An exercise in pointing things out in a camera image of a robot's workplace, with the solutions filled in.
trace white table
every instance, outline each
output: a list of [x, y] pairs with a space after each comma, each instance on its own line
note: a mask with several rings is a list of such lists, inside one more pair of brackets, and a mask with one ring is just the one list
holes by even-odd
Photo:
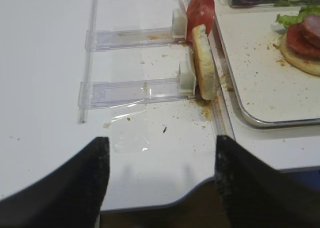
[[[117, 138], [112, 136], [113, 124], [109, 128], [104, 125], [111, 121], [110, 109], [90, 110], [87, 122], [77, 124], [92, 0], [0, 1], [3, 23], [0, 27], [0, 199], [4, 199], [54, 171], [94, 137], [109, 136], [111, 142]], [[117, 64], [119, 69], [141, 65], [136, 56], [130, 64], [121, 59], [135, 52], [143, 58], [145, 79], [170, 78], [176, 75], [185, 49], [176, 45], [95, 53], [91, 80], [108, 80], [109, 65]], [[112, 71], [113, 79], [123, 74], [119, 69]], [[234, 101], [226, 91], [224, 95], [227, 104], [231, 99]], [[148, 136], [148, 150], [133, 147], [116, 152], [111, 148], [110, 180], [103, 211], [171, 204], [213, 178], [217, 132], [201, 114], [203, 108], [186, 100], [149, 104], [143, 109], [147, 116], [143, 133]], [[281, 137], [277, 132], [252, 131], [235, 115], [233, 108], [228, 111], [237, 140], [274, 168], [319, 166], [316, 146], [310, 149], [305, 146], [302, 152], [300, 147], [289, 147], [294, 138], [284, 146], [284, 138], [287, 141], [289, 136], [300, 133], [288, 130], [284, 131], [287, 137]], [[114, 124], [118, 127], [125, 124], [124, 130], [130, 134], [136, 132], [135, 124], [140, 122], [133, 117], [131, 121], [125, 118]], [[301, 132], [307, 136], [308, 129]], [[258, 140], [264, 144], [265, 139], [270, 143], [256, 147]]]

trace salami slice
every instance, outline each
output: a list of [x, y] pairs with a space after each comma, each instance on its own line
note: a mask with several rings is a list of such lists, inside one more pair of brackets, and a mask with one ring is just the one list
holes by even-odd
[[320, 58], [320, 48], [310, 43], [302, 34], [300, 24], [289, 26], [287, 44], [296, 53], [307, 57]]
[[301, 32], [310, 43], [320, 48], [320, 15], [307, 15], [301, 23]]

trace bun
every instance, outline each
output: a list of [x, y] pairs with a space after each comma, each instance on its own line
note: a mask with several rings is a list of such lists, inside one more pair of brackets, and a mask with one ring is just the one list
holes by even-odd
[[300, 70], [315, 75], [320, 76], [320, 60], [305, 57], [303, 55], [299, 55], [292, 51], [288, 47], [287, 43], [287, 34], [285, 34], [281, 41], [280, 51], [285, 58], [285, 60], [291, 65], [299, 68]]
[[216, 77], [214, 60], [211, 54], [206, 26], [198, 25], [192, 29], [192, 46], [194, 50], [194, 65], [200, 93], [204, 100], [214, 100], [216, 97]]

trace dark floor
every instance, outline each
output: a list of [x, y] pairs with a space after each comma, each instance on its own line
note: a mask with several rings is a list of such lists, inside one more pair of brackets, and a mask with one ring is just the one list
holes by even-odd
[[213, 181], [179, 204], [162, 209], [103, 213], [101, 228], [229, 228]]

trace sliced tomato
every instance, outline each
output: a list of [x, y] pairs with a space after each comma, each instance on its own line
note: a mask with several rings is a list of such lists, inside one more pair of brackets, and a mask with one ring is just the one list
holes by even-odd
[[287, 44], [293, 51], [307, 57], [320, 58], [320, 48], [304, 37], [300, 24], [290, 25], [286, 36]]
[[191, 0], [186, 10], [187, 32], [186, 39], [192, 42], [192, 29], [199, 25], [205, 25], [205, 33], [209, 35], [214, 22], [214, 0]]

